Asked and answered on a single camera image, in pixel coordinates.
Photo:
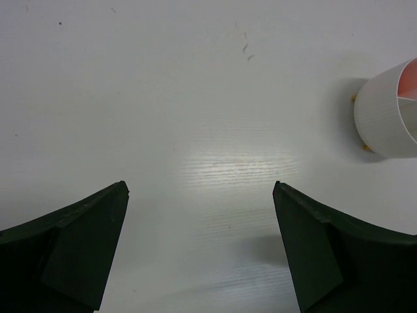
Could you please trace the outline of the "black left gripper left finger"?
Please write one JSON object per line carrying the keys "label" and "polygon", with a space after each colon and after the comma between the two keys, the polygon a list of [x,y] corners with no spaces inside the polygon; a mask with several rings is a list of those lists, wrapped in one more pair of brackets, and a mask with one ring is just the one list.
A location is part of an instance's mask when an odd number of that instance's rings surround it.
{"label": "black left gripper left finger", "polygon": [[120,181],[1,231],[1,311],[98,311],[128,199]]}

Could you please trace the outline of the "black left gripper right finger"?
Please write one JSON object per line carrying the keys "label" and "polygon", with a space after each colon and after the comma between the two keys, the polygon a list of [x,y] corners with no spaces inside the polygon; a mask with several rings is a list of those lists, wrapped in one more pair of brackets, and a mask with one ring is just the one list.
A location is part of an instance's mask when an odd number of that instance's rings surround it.
{"label": "black left gripper right finger", "polygon": [[415,312],[416,236],[277,181],[274,205],[301,312]]}

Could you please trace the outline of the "white divided round container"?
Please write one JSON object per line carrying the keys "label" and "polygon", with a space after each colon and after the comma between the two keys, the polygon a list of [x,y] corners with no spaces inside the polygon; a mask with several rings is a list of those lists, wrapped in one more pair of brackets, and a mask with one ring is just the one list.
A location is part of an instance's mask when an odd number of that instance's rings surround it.
{"label": "white divided round container", "polygon": [[416,157],[416,59],[368,80],[353,98],[365,146],[384,158]]}

